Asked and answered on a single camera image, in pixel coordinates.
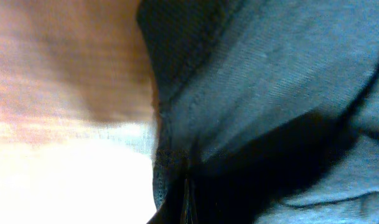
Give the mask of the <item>black t-shirt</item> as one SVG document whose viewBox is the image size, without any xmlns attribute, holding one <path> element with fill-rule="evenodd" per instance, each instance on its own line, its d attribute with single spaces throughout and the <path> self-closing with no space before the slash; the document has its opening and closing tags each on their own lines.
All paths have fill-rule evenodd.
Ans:
<svg viewBox="0 0 379 224">
<path fill-rule="evenodd" d="M 141 2 L 152 223 L 379 223 L 379 0 Z"/>
</svg>

